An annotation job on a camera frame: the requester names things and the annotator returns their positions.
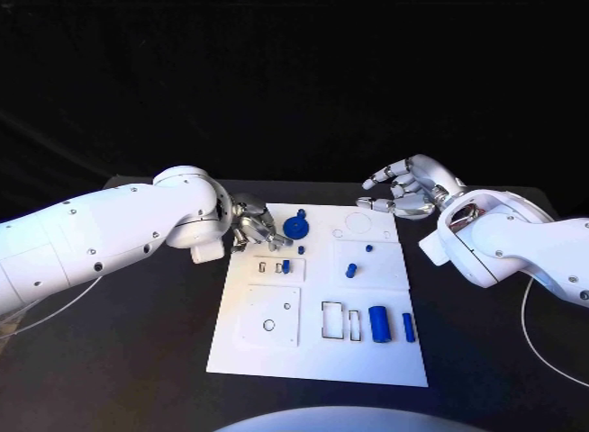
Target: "blue object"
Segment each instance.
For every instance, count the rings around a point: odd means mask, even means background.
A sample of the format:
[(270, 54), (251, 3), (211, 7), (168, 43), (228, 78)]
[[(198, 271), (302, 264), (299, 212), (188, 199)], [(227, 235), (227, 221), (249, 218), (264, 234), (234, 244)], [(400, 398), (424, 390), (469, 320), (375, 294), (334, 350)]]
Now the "blue object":
[(309, 232), (305, 210), (299, 209), (296, 215), (283, 223), (283, 234), (287, 239), (299, 240)]
[(348, 278), (351, 278), (355, 275), (355, 271), (357, 271), (357, 266), (354, 264), (348, 264), (348, 269), (347, 269)]
[(404, 334), (407, 335), (407, 342), (414, 342), (414, 334), (413, 334), (413, 323), (411, 323), (411, 314), (401, 314), (401, 323), (404, 324)]
[(388, 334), (387, 312), (384, 306), (371, 306), (368, 308), (370, 328), (372, 329), (372, 341), (384, 344), (391, 340)]

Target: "black curtain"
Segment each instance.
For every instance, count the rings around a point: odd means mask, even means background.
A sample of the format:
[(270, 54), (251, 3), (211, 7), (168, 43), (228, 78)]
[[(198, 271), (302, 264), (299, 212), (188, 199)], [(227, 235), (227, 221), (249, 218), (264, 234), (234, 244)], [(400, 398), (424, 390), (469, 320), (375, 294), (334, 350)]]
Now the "black curtain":
[(589, 212), (568, 20), (525, 5), (0, 2), (0, 220), (114, 174), (361, 182), (414, 153)]

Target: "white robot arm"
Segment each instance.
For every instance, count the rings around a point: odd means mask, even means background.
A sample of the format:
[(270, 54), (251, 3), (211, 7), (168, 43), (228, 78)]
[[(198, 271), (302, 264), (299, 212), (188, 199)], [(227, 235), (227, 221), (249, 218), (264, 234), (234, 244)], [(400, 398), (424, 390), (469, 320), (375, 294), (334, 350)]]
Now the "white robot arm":
[(194, 166), (78, 196), (0, 224), (0, 314), (149, 257), (163, 242), (188, 248), (194, 263), (218, 259), (230, 225), (234, 250), (247, 241), (290, 246), (270, 222), (266, 205), (236, 201)]
[(437, 266), (450, 261), (482, 288), (521, 271), (556, 297), (589, 307), (589, 219), (554, 221), (512, 193), (468, 192), (423, 155), (381, 169), (362, 188), (393, 177), (394, 200), (358, 198), (357, 205), (413, 220), (439, 208), (437, 229), (419, 243)]

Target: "table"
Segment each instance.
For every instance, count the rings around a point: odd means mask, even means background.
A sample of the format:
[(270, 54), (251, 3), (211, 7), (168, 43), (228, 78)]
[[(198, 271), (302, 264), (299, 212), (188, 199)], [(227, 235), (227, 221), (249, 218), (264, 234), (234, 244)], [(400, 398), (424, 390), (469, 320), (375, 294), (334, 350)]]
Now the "table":
[[(107, 187), (146, 183), (113, 177)], [(349, 205), (358, 184), (221, 181), (267, 202)], [(381, 188), (372, 196), (383, 196)], [(501, 188), (551, 212), (532, 188)], [(538, 362), (521, 337), (528, 277), (488, 290), (452, 265), (434, 267), (417, 240), (436, 218), (397, 220), (429, 388), (227, 375), (204, 371), (228, 257), (194, 265), (161, 247), (106, 275), (84, 298), (6, 344), (0, 358), (0, 430), (214, 430), (299, 407), (411, 410), (488, 430), (589, 430), (589, 389)], [(57, 293), (28, 312), (38, 320), (84, 289)], [(589, 380), (589, 310), (534, 285), (527, 308), (534, 345)]]

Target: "bolt hole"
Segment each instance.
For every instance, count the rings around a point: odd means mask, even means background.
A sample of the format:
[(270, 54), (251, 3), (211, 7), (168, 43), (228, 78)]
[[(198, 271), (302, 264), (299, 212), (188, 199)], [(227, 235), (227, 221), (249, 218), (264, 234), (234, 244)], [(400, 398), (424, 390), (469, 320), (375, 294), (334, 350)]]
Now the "bolt hole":
[(274, 321), (267, 319), (261, 324), (261, 327), (264, 328), (264, 331), (272, 331), (274, 329)]

